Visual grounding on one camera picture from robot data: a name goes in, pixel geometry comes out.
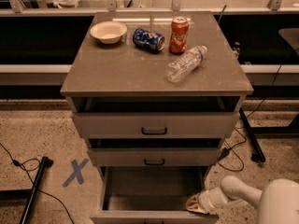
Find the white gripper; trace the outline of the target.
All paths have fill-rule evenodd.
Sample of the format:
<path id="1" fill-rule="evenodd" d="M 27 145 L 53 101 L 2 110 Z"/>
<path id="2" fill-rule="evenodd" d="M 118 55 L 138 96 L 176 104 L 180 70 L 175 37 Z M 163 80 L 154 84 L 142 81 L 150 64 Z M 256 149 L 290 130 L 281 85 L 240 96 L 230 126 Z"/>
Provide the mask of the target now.
<path id="1" fill-rule="evenodd" d="M 206 215 L 221 206 L 221 189 L 205 189 L 199 194 L 194 194 L 187 200 L 186 206 L 189 212 Z"/>

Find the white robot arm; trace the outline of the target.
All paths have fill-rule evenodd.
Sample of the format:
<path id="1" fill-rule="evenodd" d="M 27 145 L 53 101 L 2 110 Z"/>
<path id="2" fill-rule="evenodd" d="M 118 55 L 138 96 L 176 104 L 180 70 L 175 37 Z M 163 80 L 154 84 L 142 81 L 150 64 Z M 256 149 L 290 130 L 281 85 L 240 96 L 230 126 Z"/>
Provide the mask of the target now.
<path id="1" fill-rule="evenodd" d="M 299 224 L 299 184 L 289 179 L 273 180 L 260 190 L 228 175 L 216 188 L 194 194 L 185 206 L 190 212 L 208 214 L 240 203 L 258 210 L 257 224 Z"/>

